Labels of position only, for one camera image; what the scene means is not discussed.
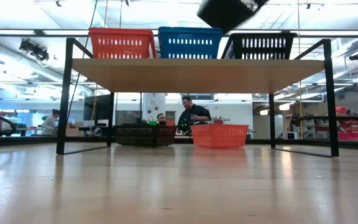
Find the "orange basket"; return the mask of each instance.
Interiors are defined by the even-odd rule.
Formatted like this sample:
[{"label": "orange basket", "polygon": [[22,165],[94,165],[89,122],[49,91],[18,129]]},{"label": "orange basket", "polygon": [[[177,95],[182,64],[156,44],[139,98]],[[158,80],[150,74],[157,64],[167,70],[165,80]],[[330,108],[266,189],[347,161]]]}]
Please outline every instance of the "orange basket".
[{"label": "orange basket", "polygon": [[154,36],[147,29],[89,28],[94,58],[156,58]]},{"label": "orange basket", "polygon": [[233,124],[204,124],[190,128],[195,145],[213,148],[242,147],[248,131],[248,125]]}]

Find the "man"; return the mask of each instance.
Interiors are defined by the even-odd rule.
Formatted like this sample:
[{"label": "man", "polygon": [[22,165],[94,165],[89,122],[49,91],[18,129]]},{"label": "man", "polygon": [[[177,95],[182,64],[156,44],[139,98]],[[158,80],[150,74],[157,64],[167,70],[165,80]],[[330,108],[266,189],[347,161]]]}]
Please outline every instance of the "man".
[{"label": "man", "polygon": [[60,115],[59,110],[52,110],[52,115],[47,116],[45,121],[42,123],[42,132],[41,135],[54,135],[56,134],[56,125],[55,119]]},{"label": "man", "polygon": [[182,112],[179,117],[179,120],[192,120],[193,122],[203,122],[211,120],[211,115],[209,111],[203,106],[195,105],[190,99],[190,97],[183,97],[181,102],[185,107],[185,111]]},{"label": "man", "polygon": [[165,115],[163,113],[160,113],[157,115],[157,121],[158,122],[166,122]]}]

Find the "wooden tabletop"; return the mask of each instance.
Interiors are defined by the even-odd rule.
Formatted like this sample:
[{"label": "wooden tabletop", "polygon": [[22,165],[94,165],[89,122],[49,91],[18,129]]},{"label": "wooden tabletop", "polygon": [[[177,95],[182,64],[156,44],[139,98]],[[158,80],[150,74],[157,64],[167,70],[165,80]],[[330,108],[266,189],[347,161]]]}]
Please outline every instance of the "wooden tabletop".
[{"label": "wooden tabletop", "polygon": [[73,59],[109,91],[275,93],[324,70],[319,60]]}]

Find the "desk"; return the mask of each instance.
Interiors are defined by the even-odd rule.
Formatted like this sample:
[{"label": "desk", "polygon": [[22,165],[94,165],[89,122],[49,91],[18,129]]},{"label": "desk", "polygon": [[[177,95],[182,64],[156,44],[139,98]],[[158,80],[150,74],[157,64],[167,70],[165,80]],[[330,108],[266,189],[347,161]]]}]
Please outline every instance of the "desk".
[{"label": "desk", "polygon": [[38,134],[38,131],[41,131],[42,128],[35,128],[35,129],[32,129],[32,128],[16,128],[16,131],[20,131],[20,136],[23,137],[25,136],[25,133],[27,131],[34,131],[34,134]]},{"label": "desk", "polygon": [[[90,59],[73,59],[74,45]],[[320,46],[323,46],[324,49],[324,61],[300,60]],[[112,134],[114,92],[268,93],[272,149],[275,149],[276,146],[274,93],[324,70],[326,74],[329,129],[331,133],[330,156],[339,156],[335,118],[333,63],[331,58],[331,40],[329,39],[323,39],[314,44],[297,56],[296,60],[197,60],[98,59],[93,58],[93,54],[77,40],[67,38],[65,58],[56,148],[57,154],[65,154],[65,127],[67,124],[67,108],[70,96],[71,70],[74,68],[77,72],[80,72],[111,92],[108,136]],[[107,147],[109,147],[111,146],[111,138],[107,139]]]}]

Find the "polished floor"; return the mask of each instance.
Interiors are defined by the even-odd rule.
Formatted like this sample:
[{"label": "polished floor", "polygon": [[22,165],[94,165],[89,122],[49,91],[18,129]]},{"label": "polished floor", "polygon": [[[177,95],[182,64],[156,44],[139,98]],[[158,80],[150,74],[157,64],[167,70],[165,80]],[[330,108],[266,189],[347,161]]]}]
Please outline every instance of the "polished floor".
[{"label": "polished floor", "polygon": [[0,147],[0,223],[358,224],[358,151]]}]

